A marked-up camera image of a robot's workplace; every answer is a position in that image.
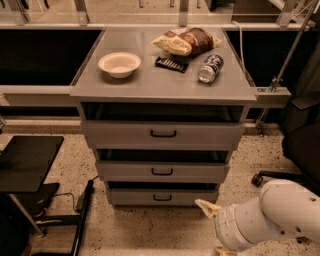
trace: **bowl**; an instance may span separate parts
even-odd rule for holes
[[[141,64],[140,58],[128,52],[114,52],[102,57],[98,66],[112,77],[125,78],[132,74]]]

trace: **speckled floor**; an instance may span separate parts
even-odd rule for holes
[[[14,134],[62,134],[65,141],[52,166],[46,182],[60,182],[58,193],[71,192],[77,198],[88,179],[97,175],[95,159],[77,126],[62,128],[6,127],[0,135],[0,146]],[[241,203],[259,194],[250,184],[253,174],[261,169],[291,169],[295,167],[281,154],[282,135],[277,129],[266,130],[259,137],[248,129],[239,148],[234,152],[231,169],[220,187],[217,204]],[[73,214],[72,197],[55,197],[50,214]],[[50,227],[47,236],[30,235],[32,252],[68,252],[71,250],[74,228]],[[88,213],[83,244],[79,255],[183,255],[212,256],[214,229],[211,220],[198,208],[116,207],[108,204],[103,182],[96,179]],[[311,241],[298,244],[296,240],[268,241],[238,255],[320,255],[320,245]]]

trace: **counter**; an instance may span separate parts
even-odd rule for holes
[[[157,57],[168,54],[150,42],[172,29],[169,26],[108,27],[97,45],[91,59],[75,86],[71,96],[126,99],[148,102],[195,102],[203,104],[239,104],[255,102],[254,90],[250,87],[238,60],[221,28],[202,27],[214,37],[223,39],[219,48],[190,60],[186,73],[155,67]],[[141,66],[126,79],[114,79],[98,67],[99,59],[111,52],[125,51],[140,56]],[[204,58],[217,53],[224,58],[224,67],[212,85],[198,81],[197,70]]]

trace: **metal pole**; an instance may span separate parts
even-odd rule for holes
[[[308,22],[310,20],[310,17],[313,14],[314,10],[316,9],[317,5],[318,5],[318,1],[314,1],[313,4],[311,5],[311,7],[310,7],[305,19],[304,19],[304,22],[301,25],[301,28],[300,28],[300,30],[299,30],[299,32],[298,32],[298,34],[297,34],[292,46],[291,46],[291,49],[290,49],[290,51],[289,51],[289,53],[288,53],[288,55],[287,55],[287,57],[286,57],[286,59],[284,61],[284,64],[282,65],[282,68],[281,68],[278,76],[275,77],[272,80],[272,82],[271,82],[271,84],[270,84],[270,86],[268,88],[268,92],[274,92],[277,89],[279,83],[281,82],[283,73],[284,73],[284,71],[286,70],[286,68],[287,68],[287,66],[289,64],[289,61],[291,60],[291,57],[292,57],[293,53],[295,52],[295,50],[297,48],[297,45],[298,45],[298,43],[299,43],[299,41],[301,39],[301,36],[302,36],[303,32],[305,31],[305,29],[306,29],[306,27],[308,25]],[[258,132],[259,132],[260,136],[263,136],[262,122],[265,120],[268,112],[269,112],[269,109],[267,109],[267,108],[262,109],[258,119],[256,120],[256,127],[258,129]]]
[[[308,22],[309,22],[309,20],[310,20],[310,17],[311,17],[311,15],[312,15],[312,13],[314,12],[317,4],[318,4],[318,2],[317,2],[317,1],[314,1],[314,3],[312,4],[312,6],[310,7],[310,9],[309,9],[309,11],[308,11],[308,13],[307,13],[307,15],[306,15],[306,18],[304,19],[303,24],[301,25],[301,28],[300,28],[300,30],[299,30],[299,33],[297,34],[297,36],[296,36],[296,38],[295,38],[295,40],[294,40],[294,42],[293,42],[293,45],[291,46],[291,49],[290,49],[290,51],[289,51],[289,53],[288,53],[288,55],[287,55],[287,58],[285,59],[285,62],[284,62],[284,64],[283,64],[283,66],[282,66],[282,68],[281,68],[281,70],[280,70],[277,78],[276,78],[276,79],[273,79],[273,81],[272,81],[272,83],[271,83],[271,85],[270,85],[270,87],[269,87],[269,91],[271,91],[271,92],[275,91],[276,88],[277,88],[277,86],[278,86],[278,84],[279,84],[279,82],[281,81],[282,76],[283,76],[283,73],[284,73],[284,71],[286,70],[286,68],[287,68],[287,66],[288,66],[288,64],[289,64],[289,61],[290,61],[290,59],[291,59],[294,51],[295,51],[296,48],[297,48],[297,45],[298,45],[298,43],[299,43],[299,41],[300,41],[300,38],[301,38],[304,30],[306,29],[306,27],[307,27],[307,25],[308,25]]]
[[[84,0],[74,0],[78,12],[78,20],[80,25],[87,25],[90,22],[86,3]]]
[[[4,121],[3,117],[0,115],[0,134],[3,132],[3,128],[6,122]]]
[[[283,7],[282,13],[277,20],[277,24],[280,27],[287,27],[289,25],[295,6],[296,6],[296,0],[286,1]]]
[[[12,201],[18,206],[18,208],[20,209],[20,211],[24,214],[24,216],[27,217],[27,219],[29,220],[29,222],[32,224],[32,226],[37,230],[37,232],[44,237],[45,234],[43,233],[43,231],[38,227],[38,225],[36,224],[36,222],[34,221],[34,219],[32,218],[32,216],[28,213],[28,211],[26,210],[26,208],[24,208],[24,206],[20,203],[19,199],[14,195],[14,194],[9,194],[10,198],[12,199]]]
[[[179,26],[186,27],[188,25],[189,0],[180,0],[179,10]]]
[[[85,223],[86,223],[86,217],[87,217],[87,213],[88,213],[89,206],[90,206],[90,199],[91,199],[92,192],[93,192],[93,180],[89,180],[87,187],[85,189],[83,206],[82,206],[81,212],[80,212],[80,220],[79,220],[79,223],[77,226],[75,238],[74,238],[73,245],[72,245],[72,251],[71,251],[72,256],[77,256],[79,249],[80,249],[83,231],[84,231]]]
[[[8,4],[11,11],[15,14],[15,22],[17,25],[22,26],[29,22],[30,17],[20,1],[8,0]]]

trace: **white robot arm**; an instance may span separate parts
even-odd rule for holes
[[[292,181],[270,181],[259,197],[242,204],[219,207],[201,199],[196,204],[214,218],[218,240],[233,252],[267,240],[306,237],[320,242],[320,198]]]

